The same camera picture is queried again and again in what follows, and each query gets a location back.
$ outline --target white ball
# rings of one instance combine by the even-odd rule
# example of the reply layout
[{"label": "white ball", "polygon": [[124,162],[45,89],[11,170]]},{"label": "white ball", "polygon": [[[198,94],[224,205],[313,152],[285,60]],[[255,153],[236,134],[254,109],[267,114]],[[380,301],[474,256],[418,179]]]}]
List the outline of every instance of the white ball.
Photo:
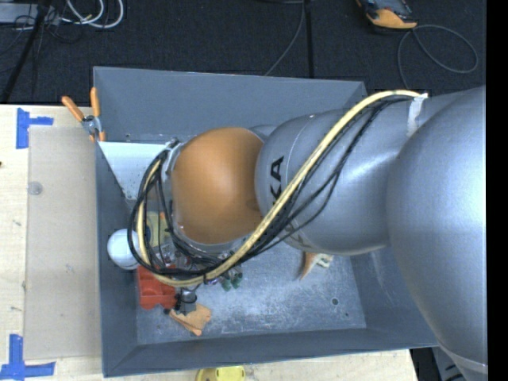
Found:
[{"label": "white ball", "polygon": [[[133,243],[136,251],[140,251],[140,242],[137,233],[133,231]],[[133,254],[130,252],[127,239],[127,229],[120,229],[113,233],[108,240],[108,254],[110,259],[120,268],[135,270],[139,265]]]}]

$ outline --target black floor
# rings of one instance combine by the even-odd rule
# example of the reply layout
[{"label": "black floor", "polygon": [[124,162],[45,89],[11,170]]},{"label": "black floor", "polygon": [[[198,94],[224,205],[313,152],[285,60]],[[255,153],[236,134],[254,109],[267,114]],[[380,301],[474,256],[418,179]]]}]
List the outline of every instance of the black floor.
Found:
[{"label": "black floor", "polygon": [[[94,0],[73,1],[83,12],[97,9]],[[265,75],[300,23],[271,76],[358,80],[369,93],[407,87],[431,95],[486,82],[487,0],[406,0],[422,46],[415,35],[377,33],[355,0],[310,1],[123,0],[125,17],[113,29],[43,27],[7,102],[60,104],[65,94],[89,106],[94,66]],[[53,4],[64,7],[63,0]],[[108,7],[114,18],[114,0]],[[29,34],[0,26],[1,90],[13,80]],[[438,379],[429,350],[416,352],[414,362],[421,379]]]}]

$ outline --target orange wooden piece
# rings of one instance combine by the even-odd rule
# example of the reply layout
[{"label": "orange wooden piece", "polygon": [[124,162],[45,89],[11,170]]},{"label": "orange wooden piece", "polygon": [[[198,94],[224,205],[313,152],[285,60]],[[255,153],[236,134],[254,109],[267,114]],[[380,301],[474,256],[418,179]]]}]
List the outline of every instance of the orange wooden piece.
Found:
[{"label": "orange wooden piece", "polygon": [[137,287],[140,306],[150,310],[161,305],[164,309],[171,309],[176,305],[176,290],[156,279],[145,267],[137,268]]}]

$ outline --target yellow cable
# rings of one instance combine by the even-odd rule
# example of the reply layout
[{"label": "yellow cable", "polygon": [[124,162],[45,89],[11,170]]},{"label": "yellow cable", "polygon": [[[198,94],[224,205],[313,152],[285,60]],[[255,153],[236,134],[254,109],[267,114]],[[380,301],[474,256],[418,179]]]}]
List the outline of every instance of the yellow cable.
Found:
[{"label": "yellow cable", "polygon": [[[287,188],[283,191],[283,193],[279,196],[277,201],[274,203],[273,207],[268,211],[267,215],[263,218],[261,223],[257,226],[256,230],[252,232],[250,237],[240,246],[240,248],[230,256],[224,263],[222,263],[219,267],[210,271],[206,277],[204,275],[200,275],[199,277],[195,277],[192,279],[170,279],[168,277],[162,275],[156,275],[156,278],[167,285],[172,287],[191,287],[194,285],[199,285],[205,279],[210,280],[217,278],[218,276],[227,272],[235,263],[240,260],[258,241],[258,239],[263,235],[268,226],[273,222],[273,220],[277,217],[280,210],[284,207],[287,201],[290,199],[291,195],[296,191],[298,185],[304,180],[307,173],[310,169],[316,164],[319,160],[319,157],[323,154],[323,152],[328,148],[328,146],[332,143],[335,137],[342,131],[342,129],[363,109],[367,106],[370,106],[372,103],[377,102],[383,98],[387,98],[390,96],[409,96],[411,98],[416,98],[420,96],[419,93],[413,92],[411,90],[387,90],[379,93],[375,93],[371,96],[368,96],[361,102],[357,103],[354,107],[352,107],[341,119],[328,131],[325,137],[321,140],[319,145],[314,149],[312,154],[310,154],[309,158],[307,158],[306,162],[300,167],[296,175],[293,179],[287,184]],[[156,163],[153,169],[150,171],[148,175],[147,181],[155,173],[156,169],[159,167],[160,161]],[[146,251],[146,247],[144,244],[144,202],[141,202],[138,209],[137,214],[137,232],[139,233],[139,242],[140,242],[140,250],[143,261],[148,264],[148,253]]]}]

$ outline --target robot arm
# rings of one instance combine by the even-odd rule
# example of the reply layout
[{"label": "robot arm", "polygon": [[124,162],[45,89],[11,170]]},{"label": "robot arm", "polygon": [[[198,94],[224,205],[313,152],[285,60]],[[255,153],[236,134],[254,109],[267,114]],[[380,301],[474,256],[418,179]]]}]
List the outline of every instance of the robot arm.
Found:
[{"label": "robot arm", "polygon": [[[485,379],[485,89],[423,103],[404,92],[299,117],[267,137],[219,129],[180,145],[168,170],[167,221],[186,263],[166,264],[145,235],[138,255],[130,230],[144,233],[150,187],[167,204],[161,152],[133,208],[131,252],[159,281],[188,289],[279,241],[342,256],[392,247],[441,347],[468,379]],[[206,216],[196,218],[201,205]]]}]

